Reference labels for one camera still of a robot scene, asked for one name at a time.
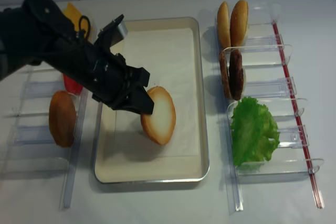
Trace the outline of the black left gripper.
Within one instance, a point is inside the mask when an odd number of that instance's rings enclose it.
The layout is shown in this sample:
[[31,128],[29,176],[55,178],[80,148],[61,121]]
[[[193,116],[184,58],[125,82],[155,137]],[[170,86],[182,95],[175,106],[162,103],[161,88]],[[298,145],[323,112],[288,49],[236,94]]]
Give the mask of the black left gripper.
[[93,98],[113,110],[153,113],[154,102],[146,92],[150,73],[128,66],[121,54],[104,52],[93,69]]

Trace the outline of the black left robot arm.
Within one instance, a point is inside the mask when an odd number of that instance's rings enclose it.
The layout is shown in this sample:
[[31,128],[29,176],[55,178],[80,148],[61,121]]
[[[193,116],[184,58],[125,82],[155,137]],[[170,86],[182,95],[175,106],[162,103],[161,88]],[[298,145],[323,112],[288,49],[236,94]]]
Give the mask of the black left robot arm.
[[113,110],[151,114],[154,102],[145,90],[149,72],[128,66],[110,50],[125,31],[120,15],[89,42],[53,0],[24,0],[21,7],[1,11],[1,78],[46,62]]

